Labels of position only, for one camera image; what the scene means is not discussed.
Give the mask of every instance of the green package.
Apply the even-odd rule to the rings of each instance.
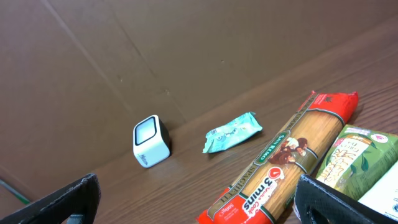
[[[398,160],[398,136],[346,125],[325,156],[317,180],[359,200]]]
[[[209,131],[203,153],[227,150],[262,130],[254,118],[255,113],[247,112],[233,119],[226,125]]]

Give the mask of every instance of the brown cardboard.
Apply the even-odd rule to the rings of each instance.
[[[188,120],[382,22],[398,5],[362,0],[106,2]]]
[[[45,6],[0,14],[0,164],[40,198],[131,150],[139,120]]]
[[[25,205],[10,193],[5,187],[0,185],[0,219],[23,208]]]
[[[2,165],[0,165],[0,179],[3,180],[5,183],[11,185],[14,189],[20,192],[28,200],[34,200],[36,198],[40,198],[38,195],[33,193],[32,189],[30,189],[28,185],[21,182],[18,179],[18,177],[10,173],[10,171],[5,169]]]
[[[81,50],[92,58],[138,119],[157,114],[168,128],[185,122],[167,87],[156,79],[108,4],[99,0],[49,0],[46,5],[66,23],[75,42],[81,44]]]

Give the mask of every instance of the red label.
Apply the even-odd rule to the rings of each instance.
[[[283,174],[283,172],[280,167],[273,167],[268,171],[268,176],[271,179],[277,179],[281,174]]]
[[[244,196],[237,195],[230,202],[228,202],[222,209],[218,210],[214,216],[214,220],[212,220],[207,215],[207,210],[205,210],[198,218],[198,222],[201,224],[273,224],[272,220],[268,217],[267,211],[264,207],[261,207],[259,202],[253,205],[253,210],[256,211],[255,215],[252,217],[248,217],[248,215],[242,209],[246,199]]]
[[[316,94],[312,91],[308,99]],[[334,94],[323,94],[320,93],[314,100],[314,102],[308,107],[307,111],[321,111],[332,115],[335,115],[345,124],[349,117],[354,113],[356,106],[358,105],[358,93],[354,92],[351,94],[346,93],[334,93]]]

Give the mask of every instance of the cartoon character logo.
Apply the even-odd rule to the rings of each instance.
[[[281,147],[269,158],[271,164],[294,164],[296,163],[295,155],[292,152],[297,152],[300,156],[305,156],[308,141],[305,138],[288,138],[284,141]]]

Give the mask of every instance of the white cube device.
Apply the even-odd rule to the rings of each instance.
[[[157,115],[138,123],[132,132],[132,152],[138,162],[149,168],[170,155],[169,132]]]

